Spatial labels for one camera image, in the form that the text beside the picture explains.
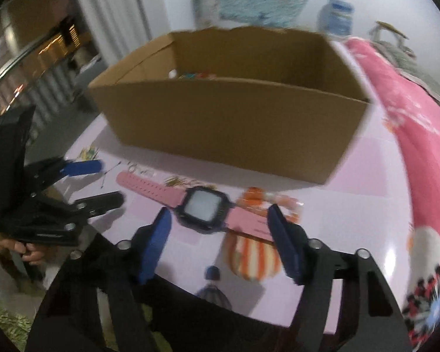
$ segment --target curtain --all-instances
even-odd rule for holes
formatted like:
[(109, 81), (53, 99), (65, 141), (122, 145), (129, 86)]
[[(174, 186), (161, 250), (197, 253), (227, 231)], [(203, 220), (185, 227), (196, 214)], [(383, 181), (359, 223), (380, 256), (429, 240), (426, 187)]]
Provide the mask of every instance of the curtain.
[(112, 65), (150, 39), (142, 0), (78, 0), (93, 39)]

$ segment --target smartwatch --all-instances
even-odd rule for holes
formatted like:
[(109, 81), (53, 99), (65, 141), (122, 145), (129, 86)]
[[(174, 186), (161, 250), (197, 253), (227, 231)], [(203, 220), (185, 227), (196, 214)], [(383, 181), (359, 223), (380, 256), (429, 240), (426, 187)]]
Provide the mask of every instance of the smartwatch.
[(186, 190), (167, 187), (131, 172), (120, 172), (116, 183), (174, 209), (180, 222), (200, 232), (232, 230), (272, 241), (267, 218), (235, 206), (218, 190), (197, 186)]

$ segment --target pink blanket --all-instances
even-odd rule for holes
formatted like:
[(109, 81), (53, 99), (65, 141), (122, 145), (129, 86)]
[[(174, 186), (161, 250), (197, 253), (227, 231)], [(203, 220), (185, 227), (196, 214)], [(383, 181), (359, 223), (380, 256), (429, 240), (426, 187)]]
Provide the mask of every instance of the pink blanket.
[(387, 127), (401, 148), (412, 196), (413, 249), (407, 304), (402, 310), (414, 347), (440, 322), (440, 107), (400, 76), (367, 41), (345, 46), (385, 107)]

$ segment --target open cardboard box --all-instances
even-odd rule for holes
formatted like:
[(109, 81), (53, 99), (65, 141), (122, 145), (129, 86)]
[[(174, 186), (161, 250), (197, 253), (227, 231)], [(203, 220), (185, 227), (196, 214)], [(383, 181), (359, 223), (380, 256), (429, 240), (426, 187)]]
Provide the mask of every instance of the open cardboard box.
[(125, 144), (320, 184), (368, 105), (325, 38), (294, 29), (173, 32), (89, 87)]

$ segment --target pink table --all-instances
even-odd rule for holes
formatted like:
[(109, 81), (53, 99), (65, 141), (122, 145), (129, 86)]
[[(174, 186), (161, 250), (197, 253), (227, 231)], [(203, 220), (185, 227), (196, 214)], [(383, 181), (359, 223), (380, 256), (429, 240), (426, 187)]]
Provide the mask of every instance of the pink table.
[[(366, 78), (346, 50), (340, 44), (336, 44), (336, 48), (362, 80), (369, 96), (374, 97)], [(116, 139), (104, 116), (100, 115), (66, 156), (76, 158), (83, 148), (93, 145), (99, 148), (98, 158), (104, 161), (106, 170), (114, 168), (106, 177), (66, 178), (56, 187), (70, 201), (114, 190), (123, 191), (126, 194), (123, 209), (92, 222), (93, 227), (113, 243), (130, 239), (138, 227), (150, 224), (161, 208), (160, 204), (116, 184), (116, 175), (128, 169), (128, 162), (148, 169), (148, 173), (153, 174), (150, 178), (156, 182), (179, 175), (215, 184), (232, 201), (251, 186), (282, 192), (304, 203), (302, 226), (308, 236), (348, 253), (358, 248), (369, 249), (402, 306), (409, 278), (406, 246), (412, 218), (411, 205), (398, 145), (384, 126), (382, 107), (375, 99), (373, 103), (341, 165), (324, 186), (124, 146)], [(228, 258), (224, 256), (224, 238), (224, 233), (198, 234), (175, 221), (157, 274), (196, 294), (206, 284), (205, 269), (215, 265), (221, 271), (217, 286), (228, 298), (233, 311), (268, 323), (289, 326), (302, 288), (285, 275), (280, 265), (277, 274), (268, 274), (260, 281), (249, 282), (233, 274)], [(334, 282), (326, 325), (328, 332), (336, 329), (340, 290), (340, 282)]]

